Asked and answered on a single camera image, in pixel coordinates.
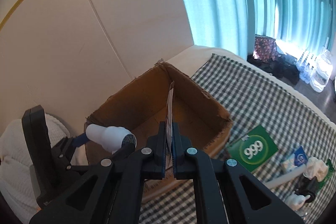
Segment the metal screw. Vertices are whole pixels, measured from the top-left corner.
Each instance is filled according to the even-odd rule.
[[[227,161],[226,161],[226,164],[228,165],[228,166],[236,166],[237,165],[237,161],[236,160],[234,160],[234,159],[228,159]]]
[[[111,163],[112,163],[112,161],[111,161],[110,159],[103,159],[103,160],[101,160],[101,162],[100,162],[100,164],[101,164],[102,166],[105,166],[105,167],[110,166]]]
[[[187,153],[190,154],[190,155],[195,155],[197,153],[197,149],[193,148],[193,147],[190,147],[190,148],[187,149]]]
[[[149,155],[150,153],[152,153],[152,150],[149,147],[145,147],[141,149],[141,153],[144,155]]]

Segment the blue package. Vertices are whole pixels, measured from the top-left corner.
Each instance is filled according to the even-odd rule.
[[[294,152],[294,165],[299,167],[303,164],[307,164],[308,159],[306,153],[304,152],[302,146]]]
[[[302,146],[295,150],[285,161],[281,163],[282,169],[285,173],[292,171],[294,168],[303,164],[307,164],[308,159]]]

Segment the green box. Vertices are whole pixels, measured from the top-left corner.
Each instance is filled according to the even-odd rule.
[[[231,157],[252,172],[272,157],[278,147],[262,126],[257,126],[248,134],[227,148]]]

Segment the water bottle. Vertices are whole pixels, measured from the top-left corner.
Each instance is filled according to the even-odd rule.
[[[314,54],[311,55],[310,65],[314,65]]]
[[[315,70],[309,82],[316,92],[322,92],[329,81],[331,72],[333,71],[331,57],[331,53],[325,51],[316,59]]]
[[[313,73],[314,73],[314,66],[311,66],[310,70],[309,70],[309,82],[310,82],[310,79],[312,78],[313,76]]]
[[[300,66],[301,66],[301,64],[302,64],[303,57],[305,56],[305,52],[306,52],[306,51],[304,51],[304,52],[302,53],[302,55],[301,55],[300,59],[299,59],[298,61],[296,61],[296,64],[295,64],[295,66],[296,66],[296,68],[297,68],[297,69],[299,69],[299,67],[300,67]]]
[[[299,72],[303,72],[307,66],[307,59],[308,59],[308,56],[309,56],[309,52],[306,56],[306,58],[304,59],[304,61],[301,63],[301,65],[299,66],[298,70]]]
[[[304,81],[306,84],[309,84],[309,79],[310,79],[310,63],[306,65],[304,70],[300,72],[299,77],[302,81]]]

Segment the patterned bag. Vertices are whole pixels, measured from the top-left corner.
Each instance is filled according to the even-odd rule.
[[[270,59],[276,60],[278,56],[275,38],[261,35],[255,36],[253,57],[268,63]]]

